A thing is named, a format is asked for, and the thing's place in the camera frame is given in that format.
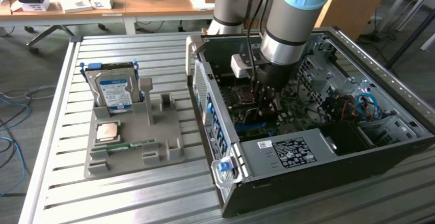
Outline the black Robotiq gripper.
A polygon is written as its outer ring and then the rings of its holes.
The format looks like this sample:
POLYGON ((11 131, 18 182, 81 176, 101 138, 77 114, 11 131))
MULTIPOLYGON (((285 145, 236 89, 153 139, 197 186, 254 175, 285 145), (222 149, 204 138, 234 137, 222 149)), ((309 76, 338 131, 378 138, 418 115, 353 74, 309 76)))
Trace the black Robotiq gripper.
POLYGON ((286 86, 290 76, 294 73, 296 63, 290 65, 274 65, 266 63, 258 65, 257 68, 257 81, 264 87, 273 88, 276 92, 281 92, 286 86))

